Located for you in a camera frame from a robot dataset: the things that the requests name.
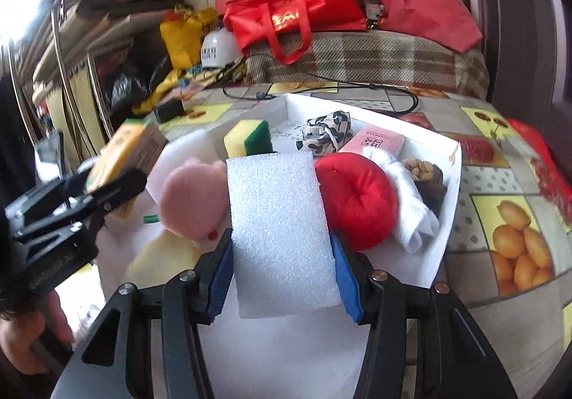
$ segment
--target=pink label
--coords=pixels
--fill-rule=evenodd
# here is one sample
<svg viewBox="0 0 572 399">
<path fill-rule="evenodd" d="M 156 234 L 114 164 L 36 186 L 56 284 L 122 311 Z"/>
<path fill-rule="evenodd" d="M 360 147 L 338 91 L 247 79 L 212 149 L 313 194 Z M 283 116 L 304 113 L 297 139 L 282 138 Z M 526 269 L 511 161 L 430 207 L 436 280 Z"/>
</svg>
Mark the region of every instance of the pink label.
<svg viewBox="0 0 572 399">
<path fill-rule="evenodd" d="M 358 132 L 342 149 L 343 153 L 361 154 L 361 150 L 365 146 L 383 149 L 394 157 L 399 156 L 405 136 L 395 133 L 394 131 L 384 130 L 383 128 L 366 128 Z"/>
</svg>

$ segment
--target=plaid blanket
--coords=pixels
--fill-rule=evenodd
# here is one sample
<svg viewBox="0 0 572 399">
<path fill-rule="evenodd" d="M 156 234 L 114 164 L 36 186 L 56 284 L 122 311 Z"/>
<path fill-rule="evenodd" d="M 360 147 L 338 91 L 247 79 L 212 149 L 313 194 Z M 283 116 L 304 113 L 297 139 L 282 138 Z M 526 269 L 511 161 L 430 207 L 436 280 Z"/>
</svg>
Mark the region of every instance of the plaid blanket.
<svg viewBox="0 0 572 399">
<path fill-rule="evenodd" d="M 300 45 L 296 33 L 279 35 L 279 40 L 286 54 Z M 272 54 L 266 41 L 250 52 Z M 480 50 L 458 54 L 428 39 L 389 31 L 312 33 L 311 48 L 292 67 L 261 56 L 248 59 L 252 83 L 316 80 L 296 69 L 326 79 L 415 86 L 483 100 L 489 82 Z"/>
</svg>

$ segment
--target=white cloth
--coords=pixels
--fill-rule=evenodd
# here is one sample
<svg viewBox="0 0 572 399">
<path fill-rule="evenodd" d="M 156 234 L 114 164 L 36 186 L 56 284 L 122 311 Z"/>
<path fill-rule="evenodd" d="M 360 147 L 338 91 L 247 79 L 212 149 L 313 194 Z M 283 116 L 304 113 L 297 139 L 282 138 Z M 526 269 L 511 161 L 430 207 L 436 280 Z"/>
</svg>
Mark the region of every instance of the white cloth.
<svg viewBox="0 0 572 399">
<path fill-rule="evenodd" d="M 391 178 L 399 202 L 393 236 L 406 252 L 417 252 L 423 245 L 421 235 L 435 236 L 439 231 L 439 220 L 423 203 L 415 182 L 401 162 L 383 149 L 367 147 L 361 154 L 373 160 Z"/>
</svg>

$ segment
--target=black cable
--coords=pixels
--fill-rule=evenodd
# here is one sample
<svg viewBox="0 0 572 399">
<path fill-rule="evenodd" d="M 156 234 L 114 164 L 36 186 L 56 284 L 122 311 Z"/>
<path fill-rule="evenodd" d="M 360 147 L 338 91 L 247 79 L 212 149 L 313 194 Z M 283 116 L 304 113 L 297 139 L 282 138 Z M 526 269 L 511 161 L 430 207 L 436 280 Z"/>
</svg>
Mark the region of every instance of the black cable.
<svg viewBox="0 0 572 399">
<path fill-rule="evenodd" d="M 232 75 L 233 70 L 235 70 L 238 67 L 238 65 L 240 65 L 242 62 L 246 62 L 246 60 L 248 60 L 252 57 L 255 57 L 255 56 L 263 56 L 267 59 L 271 59 L 271 60 L 275 61 L 274 57 L 269 55 L 269 54 L 251 54 L 250 56 L 245 57 L 243 60 L 234 64 L 230 68 L 221 70 L 221 72 L 228 72 L 227 77 L 225 77 L 222 80 L 222 93 L 225 96 L 227 96 L 231 99 L 255 100 L 255 101 L 270 100 L 270 99 L 274 99 L 277 96 L 274 94 L 268 94 L 268 92 L 257 93 L 255 97 L 234 96 L 232 94 L 227 93 L 226 85 L 227 85 L 228 81 L 230 80 L 230 77 Z M 400 111 L 397 111 L 397 110 L 379 110 L 379 113 L 382 113 L 384 115 L 390 115 L 390 116 L 407 115 L 407 114 L 413 112 L 417 108 L 417 106 L 419 105 L 418 96 L 416 94 L 412 93 L 411 91 L 407 90 L 405 87 L 391 86 L 391 85 L 382 84 L 382 83 L 379 83 L 379 84 L 377 84 L 377 83 L 354 83 L 352 81 L 336 80 L 335 78 L 329 78 L 327 76 L 322 76 L 322 75 L 314 74 L 311 72 L 306 72 L 305 70 L 300 69 L 296 64 L 290 64 L 289 67 L 292 67 L 294 70 L 296 70 L 299 73 L 304 73 L 305 75 L 313 76 L 314 78 L 318 78 L 318 79 L 325 80 L 325 81 L 335 81 L 338 84 L 344 84 L 345 87 L 347 87 L 347 88 L 366 88 L 366 89 L 370 89 L 370 90 L 392 90 L 392 91 L 396 91 L 398 93 L 403 93 L 403 94 L 409 96 L 413 100 L 413 103 L 411 104 L 411 106 L 405 110 L 400 110 Z M 299 91 L 289 91 L 289 94 L 309 93 L 309 92 L 316 92 L 318 90 L 337 89 L 337 88 L 338 88 L 338 86 L 326 86 L 326 87 L 322 87 L 322 88 L 306 88 L 306 89 L 299 90 Z"/>
</svg>

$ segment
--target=yellow bag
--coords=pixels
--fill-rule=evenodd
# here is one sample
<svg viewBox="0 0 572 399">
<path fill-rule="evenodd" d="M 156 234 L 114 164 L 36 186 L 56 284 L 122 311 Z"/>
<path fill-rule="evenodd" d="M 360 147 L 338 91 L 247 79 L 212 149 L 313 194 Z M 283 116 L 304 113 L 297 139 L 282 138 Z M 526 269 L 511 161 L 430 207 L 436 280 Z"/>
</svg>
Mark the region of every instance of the yellow bag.
<svg viewBox="0 0 572 399">
<path fill-rule="evenodd" d="M 161 23 L 161 37 L 167 46 L 174 69 L 189 69 L 201 62 L 205 35 L 217 26 L 218 14 L 208 7 L 198 13 L 176 7 Z"/>
</svg>

